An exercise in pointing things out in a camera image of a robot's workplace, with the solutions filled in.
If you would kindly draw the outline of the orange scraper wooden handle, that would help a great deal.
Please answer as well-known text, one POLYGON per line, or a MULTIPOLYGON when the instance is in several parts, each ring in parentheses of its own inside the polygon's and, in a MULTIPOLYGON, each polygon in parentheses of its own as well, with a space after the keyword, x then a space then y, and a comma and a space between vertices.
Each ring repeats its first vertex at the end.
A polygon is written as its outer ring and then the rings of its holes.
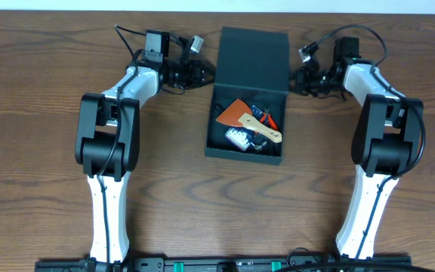
POLYGON ((236 99, 220 114, 216 121, 232 127, 246 128, 262 134, 273 143, 282 142, 282 134, 279 131, 268 128, 252 115, 251 108, 240 99, 236 99))

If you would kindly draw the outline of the dark green box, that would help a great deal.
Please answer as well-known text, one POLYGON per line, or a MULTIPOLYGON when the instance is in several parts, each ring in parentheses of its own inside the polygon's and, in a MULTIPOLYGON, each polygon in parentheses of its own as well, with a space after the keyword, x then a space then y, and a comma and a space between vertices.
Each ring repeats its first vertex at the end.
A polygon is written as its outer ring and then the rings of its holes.
POLYGON ((222 159, 278 165, 283 143, 268 141, 256 151, 241 151, 225 138, 227 125, 216 118, 232 102, 269 110, 280 132, 284 132, 288 91, 289 44, 285 33, 224 27, 221 35, 214 90, 208 117, 205 155, 222 159))

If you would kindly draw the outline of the red handled pliers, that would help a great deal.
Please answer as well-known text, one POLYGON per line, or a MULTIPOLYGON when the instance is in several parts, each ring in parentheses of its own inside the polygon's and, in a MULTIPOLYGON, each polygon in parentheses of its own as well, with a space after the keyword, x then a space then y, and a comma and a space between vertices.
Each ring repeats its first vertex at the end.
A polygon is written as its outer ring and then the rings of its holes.
POLYGON ((275 131, 279 130, 277 124, 273 120, 272 114, 271 114, 270 109, 268 107, 264 108, 263 115, 260 118, 260 122, 264 125, 268 125, 270 128, 272 128, 275 131))

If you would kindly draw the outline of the blue screwdriver bit set case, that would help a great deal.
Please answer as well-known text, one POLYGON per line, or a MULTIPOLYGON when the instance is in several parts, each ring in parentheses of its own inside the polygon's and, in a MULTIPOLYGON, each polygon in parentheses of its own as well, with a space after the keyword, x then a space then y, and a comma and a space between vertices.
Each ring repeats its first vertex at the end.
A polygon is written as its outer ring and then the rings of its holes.
MULTIPOLYGON (((260 122, 263 111, 253 104, 251 106, 251 114, 260 122)), ((242 152, 246 151, 249 147, 253 147, 254 142, 261 143, 262 141, 265 141, 259 136, 257 132, 248 130, 246 128, 230 127, 224 136, 229 142, 231 142, 242 152)))

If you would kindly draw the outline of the small claw hammer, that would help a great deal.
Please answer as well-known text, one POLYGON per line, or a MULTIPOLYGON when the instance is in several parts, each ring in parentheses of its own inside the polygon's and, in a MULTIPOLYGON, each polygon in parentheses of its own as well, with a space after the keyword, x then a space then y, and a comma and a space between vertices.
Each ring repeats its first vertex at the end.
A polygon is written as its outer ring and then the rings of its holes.
POLYGON ((268 145, 267 141, 262 141, 261 143, 254 142, 253 148, 255 149, 256 153, 260 153, 267 147, 267 145, 268 145))

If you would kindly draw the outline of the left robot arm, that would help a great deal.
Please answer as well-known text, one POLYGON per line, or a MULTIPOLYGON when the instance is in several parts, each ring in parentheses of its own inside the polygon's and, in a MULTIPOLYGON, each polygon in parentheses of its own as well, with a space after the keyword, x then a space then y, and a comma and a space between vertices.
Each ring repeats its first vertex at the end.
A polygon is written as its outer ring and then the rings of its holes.
POLYGON ((148 29, 131 50, 124 76, 110 89, 82 96, 75 158, 91 191, 93 241, 88 270, 114 271, 126 261, 126 191, 140 151, 140 109, 165 85, 172 94, 214 81, 214 67, 198 55, 203 39, 148 29))

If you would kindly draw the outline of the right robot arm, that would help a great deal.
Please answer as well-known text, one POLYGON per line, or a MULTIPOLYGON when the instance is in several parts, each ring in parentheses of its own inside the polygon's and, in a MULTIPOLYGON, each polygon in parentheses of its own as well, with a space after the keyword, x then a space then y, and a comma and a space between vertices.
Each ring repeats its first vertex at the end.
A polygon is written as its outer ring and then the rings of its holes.
POLYGON ((424 105, 407 98, 380 74, 378 65, 359 54, 359 40, 335 41, 332 67, 321 70, 318 42, 299 50, 302 67, 294 73, 292 92, 318 97, 331 91, 351 94, 362 107, 351 157, 356 178, 344 224, 335 238, 341 256, 368 260, 387 201, 401 176, 421 159, 425 146, 424 105))

